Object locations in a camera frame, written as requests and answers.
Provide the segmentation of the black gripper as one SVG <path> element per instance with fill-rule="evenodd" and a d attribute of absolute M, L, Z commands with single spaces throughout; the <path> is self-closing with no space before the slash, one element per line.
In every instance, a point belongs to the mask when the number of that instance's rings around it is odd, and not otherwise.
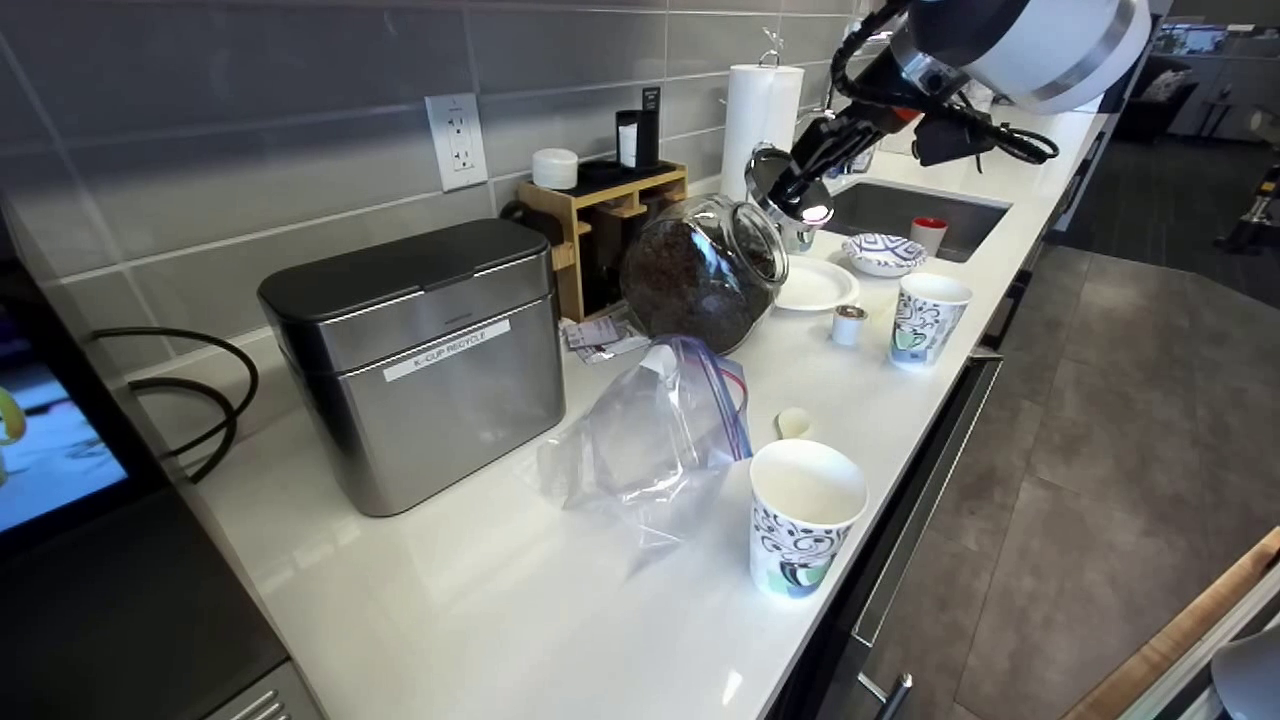
<path fill-rule="evenodd" d="M 855 100 L 840 113 L 820 113 L 793 149 L 795 191 L 808 191 L 840 162 L 855 162 L 882 138 L 909 128 L 915 108 Z M 828 224 L 828 204 L 801 204 L 801 224 Z"/>

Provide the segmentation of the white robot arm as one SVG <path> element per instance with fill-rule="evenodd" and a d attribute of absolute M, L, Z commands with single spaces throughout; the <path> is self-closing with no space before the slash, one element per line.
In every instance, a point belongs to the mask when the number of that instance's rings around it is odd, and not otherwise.
<path fill-rule="evenodd" d="M 1022 113 L 1071 113 L 1105 95 L 1147 50 L 1147 0 L 882 0 L 833 52 L 840 113 L 820 113 L 793 145 L 769 204 L 801 221 L 804 191 L 840 162 L 915 124 L 915 162 L 942 165 L 928 134 L 960 134 L 960 155 L 1004 149 L 1027 165 L 1052 149 L 974 113 L 960 89 L 991 89 Z"/>

